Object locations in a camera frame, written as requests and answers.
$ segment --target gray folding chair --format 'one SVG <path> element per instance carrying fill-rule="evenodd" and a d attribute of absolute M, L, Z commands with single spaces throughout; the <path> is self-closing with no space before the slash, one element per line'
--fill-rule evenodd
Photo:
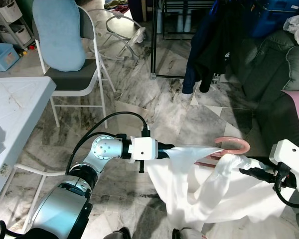
<path fill-rule="evenodd" d="M 95 107 L 102 108 L 103 116 L 106 117 L 105 102 L 104 102 L 104 92 L 102 81 L 109 81 L 113 92 L 115 88 L 111 81 L 111 78 L 105 68 L 105 65 L 99 55 L 97 48 L 95 27 L 90 15 L 83 8 L 78 6 L 80 12 L 80 32 L 81 38 L 87 38 L 93 40 L 95 59 L 86 59 L 83 67 L 79 71 L 63 72 L 58 71 L 50 67 L 48 70 L 45 68 L 45 63 L 42 57 L 42 52 L 40 49 L 40 37 L 35 22 L 32 22 L 32 28 L 34 32 L 35 42 L 39 53 L 39 58 L 41 62 L 41 67 L 44 76 L 49 76 L 56 84 L 56 89 L 50 98 L 52 110 L 55 118 L 57 127 L 60 127 L 57 112 L 55 107 Z M 106 79 L 101 79 L 101 67 Z M 92 92 L 96 82 L 99 82 L 100 92 L 101 92 L 101 105 L 55 105 L 53 101 L 53 96 L 59 97 L 79 97 L 85 96 Z"/>

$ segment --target blue pillow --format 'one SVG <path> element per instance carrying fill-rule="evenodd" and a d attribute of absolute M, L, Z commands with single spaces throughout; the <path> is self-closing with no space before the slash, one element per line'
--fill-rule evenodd
<path fill-rule="evenodd" d="M 59 71 L 80 70 L 85 52 L 75 1 L 34 0 L 32 10 L 44 61 Z"/>

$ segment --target hanging clothes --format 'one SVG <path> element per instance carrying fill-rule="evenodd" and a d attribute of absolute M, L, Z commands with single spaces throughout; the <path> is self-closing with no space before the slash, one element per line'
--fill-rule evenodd
<path fill-rule="evenodd" d="M 217 13 L 204 18 L 192 39 L 183 93 L 193 93 L 195 82 L 200 80 L 202 82 L 199 89 L 206 93 L 214 73 L 225 73 L 225 55 L 231 51 L 236 28 L 241 24 L 241 12 L 241 4 L 231 1 L 220 5 Z"/>

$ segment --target pink hook handle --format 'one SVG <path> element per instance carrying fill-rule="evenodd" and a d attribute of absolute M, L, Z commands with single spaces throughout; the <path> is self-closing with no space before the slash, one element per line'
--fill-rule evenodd
<path fill-rule="evenodd" d="M 225 136 L 225 137 L 220 137 L 220 138 L 215 139 L 215 143 L 221 143 L 221 142 L 238 143 L 238 144 L 241 144 L 243 146 L 243 148 L 241 148 L 241 149 L 225 149 L 221 152 L 214 153 L 211 156 L 221 157 L 221 156 L 225 155 L 226 153 L 243 154 L 243 153 L 247 153 L 250 150 L 250 144 L 241 138 Z"/>

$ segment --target chair seat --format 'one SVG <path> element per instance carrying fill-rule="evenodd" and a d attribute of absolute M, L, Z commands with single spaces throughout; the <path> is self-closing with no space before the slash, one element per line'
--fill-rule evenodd
<path fill-rule="evenodd" d="M 56 91 L 81 91 L 89 86 L 95 70 L 95 59 L 86 59 L 79 71 L 63 72 L 50 67 L 44 76 L 54 81 Z"/>

